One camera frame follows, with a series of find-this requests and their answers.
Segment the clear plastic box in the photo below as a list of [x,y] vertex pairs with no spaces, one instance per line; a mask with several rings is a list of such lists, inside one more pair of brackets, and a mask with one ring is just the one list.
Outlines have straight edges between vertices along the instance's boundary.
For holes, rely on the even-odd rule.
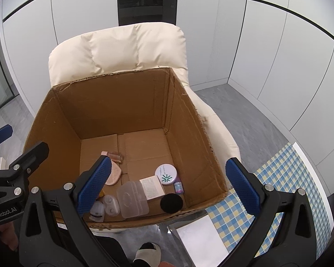
[[121,215],[127,219],[146,215],[150,208],[140,182],[126,182],[116,191]]

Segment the checkered tablecloth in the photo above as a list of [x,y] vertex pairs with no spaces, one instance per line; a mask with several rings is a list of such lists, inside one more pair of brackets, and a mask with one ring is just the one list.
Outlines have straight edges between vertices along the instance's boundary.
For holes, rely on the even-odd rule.
[[[317,257],[324,251],[330,238],[330,223],[321,194],[300,156],[288,143],[272,159],[254,173],[262,184],[271,184],[282,192],[295,192],[302,188],[307,192],[312,209],[317,238]],[[225,247],[229,252],[236,246],[252,223],[254,216],[246,213],[234,189],[224,201],[207,208]],[[270,247],[282,214],[276,214],[273,224],[256,256]]]

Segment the black sponge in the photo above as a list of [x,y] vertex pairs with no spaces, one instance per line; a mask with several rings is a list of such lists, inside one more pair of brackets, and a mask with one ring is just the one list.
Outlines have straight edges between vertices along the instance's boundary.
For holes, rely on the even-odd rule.
[[173,214],[178,212],[183,207],[183,200],[177,194],[171,193],[166,194],[161,199],[161,203],[159,203],[161,209],[168,214]]

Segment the green logo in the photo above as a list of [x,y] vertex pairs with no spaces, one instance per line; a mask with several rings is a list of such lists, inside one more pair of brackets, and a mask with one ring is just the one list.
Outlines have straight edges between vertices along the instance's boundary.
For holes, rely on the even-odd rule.
[[172,180],[172,177],[170,175],[162,175],[162,181],[164,183],[169,182],[170,180]]

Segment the gray tile floor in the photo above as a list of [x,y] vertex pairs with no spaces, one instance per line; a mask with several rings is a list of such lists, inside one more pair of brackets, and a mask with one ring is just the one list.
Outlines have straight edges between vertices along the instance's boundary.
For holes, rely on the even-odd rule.
[[[288,141],[280,131],[248,100],[225,84],[196,92],[209,104],[231,132],[240,148],[241,160],[250,172],[256,171]],[[23,150],[33,122],[20,96],[0,109],[0,127],[10,124],[13,136],[0,145],[0,156],[13,162]],[[205,212],[191,215],[201,216]],[[162,260],[177,267],[193,266],[181,243],[168,232],[168,223],[128,229],[109,234],[120,242],[127,257],[133,259],[138,248],[147,241],[158,243]]]

